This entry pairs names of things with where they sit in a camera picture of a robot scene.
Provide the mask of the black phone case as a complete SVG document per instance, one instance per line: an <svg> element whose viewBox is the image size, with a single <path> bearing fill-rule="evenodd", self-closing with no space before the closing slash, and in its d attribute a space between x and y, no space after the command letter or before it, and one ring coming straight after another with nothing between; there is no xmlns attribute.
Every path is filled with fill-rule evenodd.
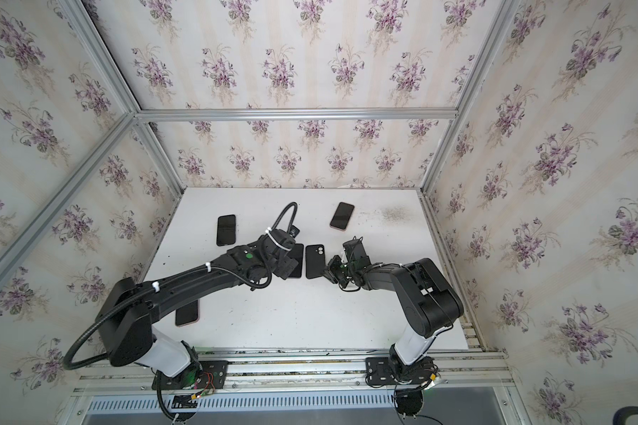
<svg viewBox="0 0 638 425"><path fill-rule="evenodd" d="M305 248L305 264L305 277L307 279L317 279L323 276L326 260L322 244L312 244Z"/></svg>

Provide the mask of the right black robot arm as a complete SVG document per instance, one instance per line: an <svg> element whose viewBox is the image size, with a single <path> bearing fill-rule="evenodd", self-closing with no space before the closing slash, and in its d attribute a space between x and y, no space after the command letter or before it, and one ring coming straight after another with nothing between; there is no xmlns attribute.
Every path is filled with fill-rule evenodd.
<svg viewBox="0 0 638 425"><path fill-rule="evenodd" d="M388 290L396 294L408 327L391 346L388 366L402 381L429 361L425 355L441 334L453 329L464 315L464 305L432 260L413 263L373 263L361 238L343 244L344 255L334 256L323 277L346 290Z"/></svg>

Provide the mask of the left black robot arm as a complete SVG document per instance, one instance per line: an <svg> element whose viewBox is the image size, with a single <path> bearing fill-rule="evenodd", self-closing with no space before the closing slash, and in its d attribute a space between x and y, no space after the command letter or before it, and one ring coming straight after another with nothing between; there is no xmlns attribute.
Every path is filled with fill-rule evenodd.
<svg viewBox="0 0 638 425"><path fill-rule="evenodd" d="M257 241L180 274L138 284L129 278L118 281L97 316L105 359L114 367L138 363L168 377L180 375L195 363L193 349L154 324L219 290L260 290L273 276L287 278L297 265L290 251L299 233L296 226L268 229Z"/></svg>

